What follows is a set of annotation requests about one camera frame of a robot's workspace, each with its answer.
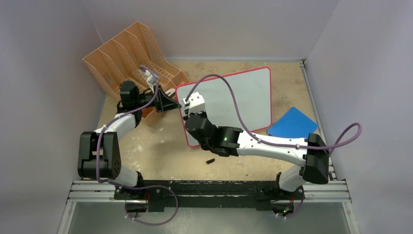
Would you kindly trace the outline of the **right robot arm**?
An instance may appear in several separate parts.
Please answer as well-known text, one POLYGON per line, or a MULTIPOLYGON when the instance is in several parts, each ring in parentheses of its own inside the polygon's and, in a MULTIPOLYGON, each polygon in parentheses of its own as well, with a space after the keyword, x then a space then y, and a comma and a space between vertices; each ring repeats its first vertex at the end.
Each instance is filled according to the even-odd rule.
POLYGON ((205 112, 183 118, 186 131, 198 141, 204 151, 219 156, 262 156, 292 163, 293 166, 277 176, 274 194, 286 198, 306 182, 327 184, 329 181, 329 151, 321 149, 324 141, 317 134, 306 138, 275 137, 278 146, 265 144, 271 136, 250 135, 247 131, 212 124, 205 112))

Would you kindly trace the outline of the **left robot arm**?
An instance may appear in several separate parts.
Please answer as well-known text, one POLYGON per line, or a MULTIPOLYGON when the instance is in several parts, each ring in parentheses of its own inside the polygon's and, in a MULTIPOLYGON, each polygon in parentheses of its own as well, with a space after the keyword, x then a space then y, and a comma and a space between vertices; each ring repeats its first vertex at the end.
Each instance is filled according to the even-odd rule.
POLYGON ((133 81, 120 84, 120 101, 113 120, 99 129, 80 135, 77 172, 81 178, 95 179, 116 186, 126 187, 132 199, 145 194, 143 177, 121 162, 120 140, 141 122, 143 110, 154 108, 163 113, 181 108, 163 89, 153 83, 140 92, 133 81))

